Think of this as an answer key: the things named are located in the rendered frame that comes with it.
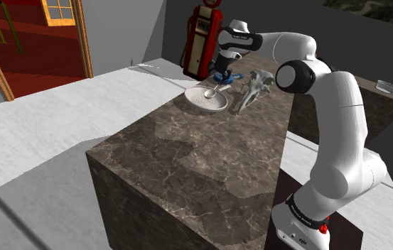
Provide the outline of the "blue toy figure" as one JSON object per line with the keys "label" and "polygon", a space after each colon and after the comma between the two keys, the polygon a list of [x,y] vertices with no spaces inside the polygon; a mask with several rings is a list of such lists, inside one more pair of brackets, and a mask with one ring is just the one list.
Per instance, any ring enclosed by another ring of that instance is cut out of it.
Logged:
{"label": "blue toy figure", "polygon": [[241,73],[236,73],[236,74],[233,74],[233,73],[228,73],[228,72],[225,72],[225,73],[215,73],[214,75],[213,75],[213,79],[214,79],[214,81],[216,81],[216,83],[218,83],[218,84],[222,84],[222,85],[230,85],[230,84],[232,84],[235,80],[240,80],[240,79],[242,79],[244,77],[244,75],[243,74],[241,74]]}

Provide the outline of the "silver spoon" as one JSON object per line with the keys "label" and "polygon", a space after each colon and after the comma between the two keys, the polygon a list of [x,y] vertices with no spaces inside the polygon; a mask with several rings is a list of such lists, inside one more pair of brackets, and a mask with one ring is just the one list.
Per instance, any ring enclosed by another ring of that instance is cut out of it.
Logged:
{"label": "silver spoon", "polygon": [[225,85],[225,86],[223,86],[223,87],[221,87],[219,89],[218,88],[208,89],[204,93],[204,98],[212,99],[212,98],[214,98],[216,96],[220,96],[222,94],[222,91],[224,91],[226,89],[229,89],[229,88],[231,88],[230,85]]}

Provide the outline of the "red vintage fuel pump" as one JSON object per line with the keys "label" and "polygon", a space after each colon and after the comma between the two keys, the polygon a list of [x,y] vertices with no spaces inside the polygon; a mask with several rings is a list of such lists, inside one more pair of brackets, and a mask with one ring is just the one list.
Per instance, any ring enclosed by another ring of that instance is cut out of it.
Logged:
{"label": "red vintage fuel pump", "polygon": [[223,15],[218,9],[222,0],[202,0],[187,23],[187,39],[180,59],[183,74],[194,80],[208,77],[211,61],[222,28]]}

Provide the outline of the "grey bird skull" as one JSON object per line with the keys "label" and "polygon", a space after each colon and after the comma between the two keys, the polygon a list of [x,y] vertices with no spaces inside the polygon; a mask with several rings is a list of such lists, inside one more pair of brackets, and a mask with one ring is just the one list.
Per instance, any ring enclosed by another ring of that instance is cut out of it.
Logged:
{"label": "grey bird skull", "polygon": [[245,84],[248,86],[248,89],[243,94],[237,114],[240,114],[247,106],[253,103],[261,92],[270,93],[271,86],[274,85],[274,83],[275,79],[271,72],[260,69],[252,70],[250,72],[250,79]]}

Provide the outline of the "white perforated bowl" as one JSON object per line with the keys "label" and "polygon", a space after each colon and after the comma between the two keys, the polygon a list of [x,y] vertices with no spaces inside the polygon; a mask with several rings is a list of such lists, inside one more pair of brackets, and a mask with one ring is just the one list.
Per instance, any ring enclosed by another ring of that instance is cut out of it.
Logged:
{"label": "white perforated bowl", "polygon": [[214,97],[206,98],[204,94],[207,90],[212,88],[203,85],[189,87],[184,91],[185,100],[189,105],[203,112],[216,113],[224,110],[229,103],[226,96],[217,89]]}

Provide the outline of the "small white bowl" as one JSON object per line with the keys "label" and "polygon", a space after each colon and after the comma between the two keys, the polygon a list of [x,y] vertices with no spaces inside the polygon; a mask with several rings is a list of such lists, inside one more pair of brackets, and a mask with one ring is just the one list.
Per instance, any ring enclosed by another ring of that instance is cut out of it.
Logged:
{"label": "small white bowl", "polygon": [[378,80],[375,88],[387,94],[393,94],[393,84],[384,80]]}

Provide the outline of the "yellow framed window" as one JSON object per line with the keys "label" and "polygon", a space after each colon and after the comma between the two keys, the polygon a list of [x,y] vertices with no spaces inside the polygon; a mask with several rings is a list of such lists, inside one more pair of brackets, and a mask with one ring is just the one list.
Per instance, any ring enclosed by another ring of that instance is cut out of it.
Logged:
{"label": "yellow framed window", "polygon": [[47,26],[74,26],[71,0],[41,0]]}

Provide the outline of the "wooden door frame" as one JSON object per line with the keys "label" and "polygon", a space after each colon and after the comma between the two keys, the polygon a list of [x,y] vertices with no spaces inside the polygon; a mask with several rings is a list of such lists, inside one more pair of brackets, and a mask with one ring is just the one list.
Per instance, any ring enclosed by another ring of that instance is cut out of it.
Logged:
{"label": "wooden door frame", "polygon": [[[83,12],[82,0],[71,0],[72,10],[75,18],[75,26],[77,28],[77,36],[82,57],[82,65],[86,78],[93,78],[92,61],[90,57],[90,47],[87,39],[87,31],[85,27],[85,16]],[[15,100],[15,96],[0,68],[0,93],[6,102]]]}

